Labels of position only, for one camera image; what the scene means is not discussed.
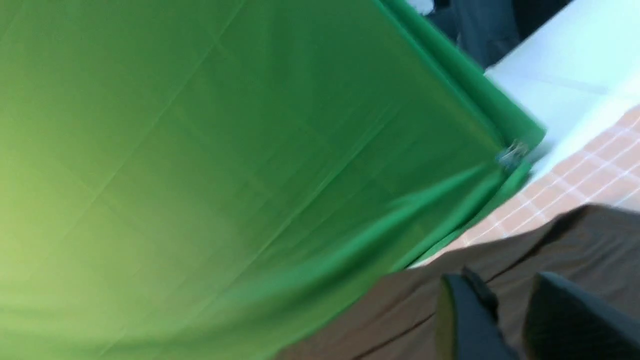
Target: tiled floor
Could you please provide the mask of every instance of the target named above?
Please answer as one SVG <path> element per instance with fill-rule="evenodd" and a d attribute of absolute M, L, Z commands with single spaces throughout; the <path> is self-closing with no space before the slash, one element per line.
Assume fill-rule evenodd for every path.
<path fill-rule="evenodd" d="M 533 230 L 587 202 L 640 211 L 640 106 L 529 184 L 441 253 Z"/>

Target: brown fabric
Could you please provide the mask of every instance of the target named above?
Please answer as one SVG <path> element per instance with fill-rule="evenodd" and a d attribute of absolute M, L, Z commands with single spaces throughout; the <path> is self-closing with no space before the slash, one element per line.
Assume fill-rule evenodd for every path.
<path fill-rule="evenodd" d="M 529 233 L 449 252 L 428 266 L 382 278 L 332 323 L 285 350 L 282 360 L 436 359 L 440 275 L 469 266 L 500 300 L 500 327 L 522 354 L 532 277 L 551 271 L 640 319 L 640 214 L 583 206 Z"/>

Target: dark clothing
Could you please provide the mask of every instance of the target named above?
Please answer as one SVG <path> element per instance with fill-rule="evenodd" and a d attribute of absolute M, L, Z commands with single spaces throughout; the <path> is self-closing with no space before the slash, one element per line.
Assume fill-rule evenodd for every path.
<path fill-rule="evenodd" d="M 440 276 L 468 266 L 498 296 L 500 328 L 522 356 L 522 326 L 534 274 L 555 272 L 632 318 L 640 318 L 640 214 L 584 206 L 510 239 L 449 252 L 382 278 L 281 360 L 436 359 Z"/>
<path fill-rule="evenodd" d="M 571 0 L 445 0 L 427 18 L 486 69 Z"/>

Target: black object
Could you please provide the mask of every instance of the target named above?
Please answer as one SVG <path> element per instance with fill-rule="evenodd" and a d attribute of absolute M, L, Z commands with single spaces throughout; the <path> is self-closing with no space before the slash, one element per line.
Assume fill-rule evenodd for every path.
<path fill-rule="evenodd" d="M 467 268 L 462 275 L 444 275 L 436 310 L 440 359 L 517 359 L 497 326 L 497 311 L 498 298 L 480 276 Z"/>
<path fill-rule="evenodd" d="M 517 359 L 497 310 L 496 295 L 474 272 L 443 275 L 436 309 L 440 359 Z M 532 360 L 640 359 L 640 323 L 550 272 L 535 275 L 523 335 Z"/>
<path fill-rule="evenodd" d="M 572 0 L 513 0 L 520 38 L 531 36 Z"/>
<path fill-rule="evenodd" d="M 529 359 L 640 359 L 640 323 L 553 273 L 538 273 L 524 325 Z"/>

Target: white surface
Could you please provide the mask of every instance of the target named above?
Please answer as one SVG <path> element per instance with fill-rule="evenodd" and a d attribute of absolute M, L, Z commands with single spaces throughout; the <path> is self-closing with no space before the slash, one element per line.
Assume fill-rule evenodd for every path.
<path fill-rule="evenodd" d="M 640 0 L 574 0 L 486 75 L 547 126 L 537 176 L 640 104 Z"/>
<path fill-rule="evenodd" d="M 406 0 L 406 2 L 422 15 L 427 15 L 433 10 L 433 0 Z"/>

